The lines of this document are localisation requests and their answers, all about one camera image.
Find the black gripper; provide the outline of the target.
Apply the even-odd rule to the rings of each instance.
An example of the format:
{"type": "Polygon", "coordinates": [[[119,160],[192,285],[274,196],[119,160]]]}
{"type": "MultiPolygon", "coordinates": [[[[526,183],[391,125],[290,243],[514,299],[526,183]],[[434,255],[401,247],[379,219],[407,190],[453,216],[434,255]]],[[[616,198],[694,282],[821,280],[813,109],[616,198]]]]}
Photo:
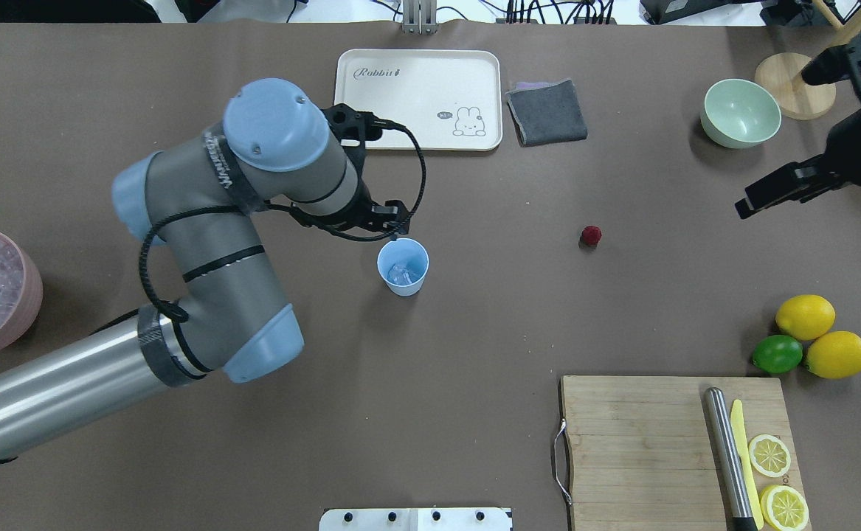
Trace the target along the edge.
{"type": "Polygon", "coordinates": [[[394,240],[409,235],[410,229],[410,209],[403,201],[376,202],[365,188],[355,191],[350,203],[333,214],[312,215],[292,202],[291,216],[302,226],[346,240],[394,240]]]}
{"type": "Polygon", "coordinates": [[[735,203],[742,221],[783,202],[805,203],[835,190],[840,187],[837,176],[861,186],[861,35],[851,45],[824,49],[802,68],[801,80],[809,86],[847,80],[860,104],[859,110],[835,125],[827,137],[825,155],[834,172],[825,168],[822,155],[788,162],[744,188],[744,198],[735,203]]]}

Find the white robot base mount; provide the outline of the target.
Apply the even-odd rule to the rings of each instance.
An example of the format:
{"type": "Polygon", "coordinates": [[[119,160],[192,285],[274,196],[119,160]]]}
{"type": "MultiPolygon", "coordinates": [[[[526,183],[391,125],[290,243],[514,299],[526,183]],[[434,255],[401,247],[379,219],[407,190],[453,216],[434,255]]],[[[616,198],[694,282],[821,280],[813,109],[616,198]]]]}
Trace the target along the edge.
{"type": "Polygon", "coordinates": [[[512,530],[503,507],[391,507],[327,510],[319,530],[512,530]]]}

